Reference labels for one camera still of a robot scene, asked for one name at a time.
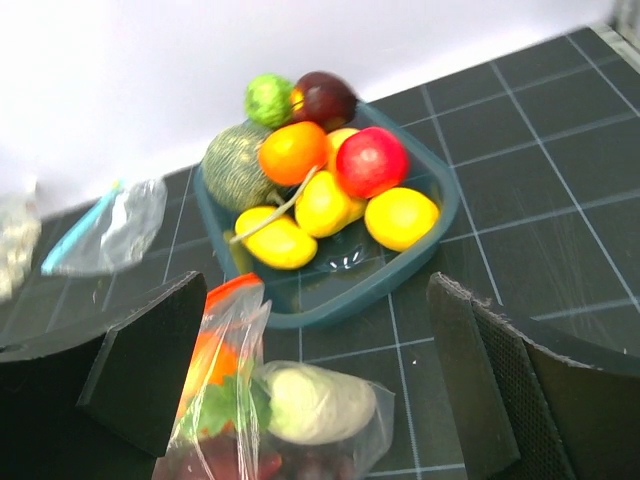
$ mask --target green herb leaves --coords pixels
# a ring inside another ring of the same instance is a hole
[[[225,376],[222,385],[207,385],[187,408],[178,427],[190,439],[214,437],[227,426],[236,432],[269,426],[271,409],[266,385],[256,379]]]

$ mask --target fruit stem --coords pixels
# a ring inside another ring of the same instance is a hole
[[[273,203],[275,203],[279,207],[281,207],[282,205],[285,204],[285,201],[282,199],[280,194],[278,192],[276,192],[275,190],[269,194],[269,199],[271,199],[273,201]]]
[[[261,223],[259,223],[252,229],[247,230],[242,235],[236,235],[235,237],[233,237],[231,240],[229,240],[229,244],[233,245],[234,243],[241,242],[245,238],[250,237],[254,233],[262,230],[271,222],[273,222],[274,220],[277,220],[282,215],[284,215],[287,210],[293,207],[293,205],[296,203],[296,200],[300,195],[302,195],[302,192],[304,191],[305,187],[311,181],[311,179],[313,178],[313,176],[316,174],[317,171],[318,171],[318,166],[316,165],[311,170],[309,170],[309,173],[307,173],[307,176],[305,177],[304,181],[300,184],[300,186],[298,187],[298,190],[296,190],[296,193],[293,195],[293,197],[289,199],[288,202],[280,205],[275,212],[273,212],[271,215],[269,215],[269,217],[265,218]]]

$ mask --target bag of vegetables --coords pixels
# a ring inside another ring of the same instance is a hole
[[[356,480],[389,449],[392,393],[314,366],[263,365],[263,295],[249,274],[207,296],[153,480]]]

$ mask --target green lime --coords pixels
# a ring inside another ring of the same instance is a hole
[[[280,128],[292,117],[290,102],[293,84],[279,75],[267,73],[254,78],[244,100],[247,116],[255,123]]]

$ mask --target fruit bowl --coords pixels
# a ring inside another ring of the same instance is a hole
[[[244,249],[229,245],[237,214],[219,206],[196,170],[194,189],[207,233],[227,281],[254,272],[265,283],[265,298],[272,301],[268,328],[289,329],[336,324],[384,297],[418,271],[435,253],[460,201],[450,167],[413,136],[370,105],[359,103],[348,126],[379,126],[405,146],[411,167],[403,186],[418,190],[440,209],[435,226],[403,253],[381,247],[367,232],[364,221],[347,226],[319,241],[315,258],[296,271],[274,270]]]

